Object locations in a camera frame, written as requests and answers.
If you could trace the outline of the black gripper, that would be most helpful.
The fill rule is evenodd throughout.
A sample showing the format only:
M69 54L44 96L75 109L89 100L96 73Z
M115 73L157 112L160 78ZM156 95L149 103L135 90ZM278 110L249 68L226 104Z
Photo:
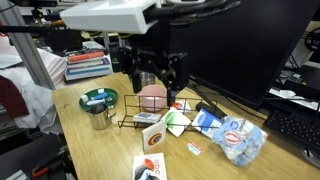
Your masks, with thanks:
M140 74L152 73L167 88L167 106L175 102L176 92L171 88L184 88L188 84L185 52L170 53L170 23L160 22L145 34L122 33L128 45L120 48L121 71L132 80L133 91L142 90Z

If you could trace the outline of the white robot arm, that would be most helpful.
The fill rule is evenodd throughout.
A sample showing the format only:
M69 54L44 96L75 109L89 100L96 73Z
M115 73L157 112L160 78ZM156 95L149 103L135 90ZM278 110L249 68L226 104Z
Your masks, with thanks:
M167 89L167 104L188 85L184 52L171 53L170 30L190 28L222 14L240 0L101 0L75 5L60 13L72 30L116 32L127 42L120 48L121 71L133 91L142 90L140 74L152 73Z

